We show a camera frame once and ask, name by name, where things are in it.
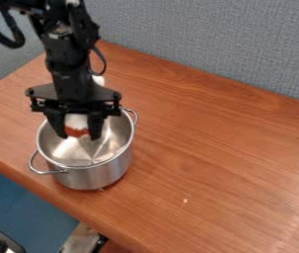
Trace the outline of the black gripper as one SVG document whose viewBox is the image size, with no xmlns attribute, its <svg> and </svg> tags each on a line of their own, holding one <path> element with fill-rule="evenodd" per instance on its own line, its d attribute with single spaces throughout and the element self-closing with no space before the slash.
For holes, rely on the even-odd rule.
<svg viewBox="0 0 299 253">
<path fill-rule="evenodd" d="M 62 138 L 67 138 L 64 130 L 66 114 L 88 115 L 88 134 L 92 140 L 102 137 L 104 120 L 119 116 L 122 111 L 122 94 L 98 84 L 86 87 L 55 88 L 44 84 L 26 90 L 31 99 L 31 109 L 47 116 L 50 125 Z"/>
</svg>

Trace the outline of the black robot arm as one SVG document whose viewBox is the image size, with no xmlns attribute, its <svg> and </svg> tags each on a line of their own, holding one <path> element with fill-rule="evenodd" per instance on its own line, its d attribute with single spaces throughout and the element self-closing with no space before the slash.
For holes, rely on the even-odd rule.
<svg viewBox="0 0 299 253">
<path fill-rule="evenodd" d="M 84 0 L 0 0 L 0 14 L 14 35 L 7 38 L 0 33 L 0 43 L 19 48 L 26 37 L 11 10 L 30 18 L 46 49 L 52 79 L 51 84 L 26 90 L 31 109 L 46 115 L 59 137 L 70 136 L 68 118 L 83 117 L 84 133 L 98 139 L 106 119 L 122 114 L 122 94 L 94 80 L 99 74 L 91 69 L 90 54 L 100 52 L 96 47 L 100 36 Z"/>
</svg>

